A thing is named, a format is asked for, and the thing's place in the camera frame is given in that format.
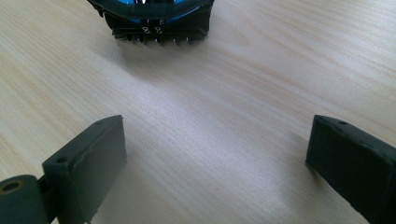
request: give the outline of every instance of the black plastic part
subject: black plastic part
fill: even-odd
[[[48,223],[34,176],[19,175],[0,183],[0,223]]]
[[[396,148],[316,115],[306,162],[370,223],[396,223]]]
[[[202,40],[215,0],[88,0],[116,39]]]
[[[126,163],[122,116],[101,119],[43,163],[0,182],[0,223],[90,222]]]

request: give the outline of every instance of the screw hole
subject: screw hole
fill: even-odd
[[[9,183],[9,184],[5,185],[5,186],[3,187],[3,191],[4,191],[4,192],[8,192],[8,191],[17,189],[19,186],[20,186],[20,183],[18,183],[18,182],[12,182],[12,183]]]
[[[23,185],[23,181],[15,180],[0,187],[0,194],[9,194],[19,189]]]
[[[67,161],[67,159],[65,158],[65,157],[62,157],[62,158],[59,158],[57,161],[56,161],[56,163],[64,163],[64,162],[66,162]]]

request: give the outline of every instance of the black plastic block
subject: black plastic block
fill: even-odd
[[[316,115],[306,162],[371,223],[396,223],[396,148]]]
[[[44,161],[47,184],[60,192],[59,222],[91,221],[125,163],[122,116],[96,121]]]
[[[34,176],[18,175],[0,183],[0,223],[48,223]]]

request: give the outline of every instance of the wooden table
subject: wooden table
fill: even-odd
[[[315,114],[396,146],[394,1],[216,0],[206,40],[115,40],[83,0],[1,0],[0,179],[96,120],[128,164],[92,223],[367,223],[304,163]]]

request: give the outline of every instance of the light wood surface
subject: light wood surface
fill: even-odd
[[[84,0],[0,2],[0,179],[121,114],[92,223],[367,223],[304,158],[315,114],[396,146],[394,1],[216,0],[180,46],[115,40]]]

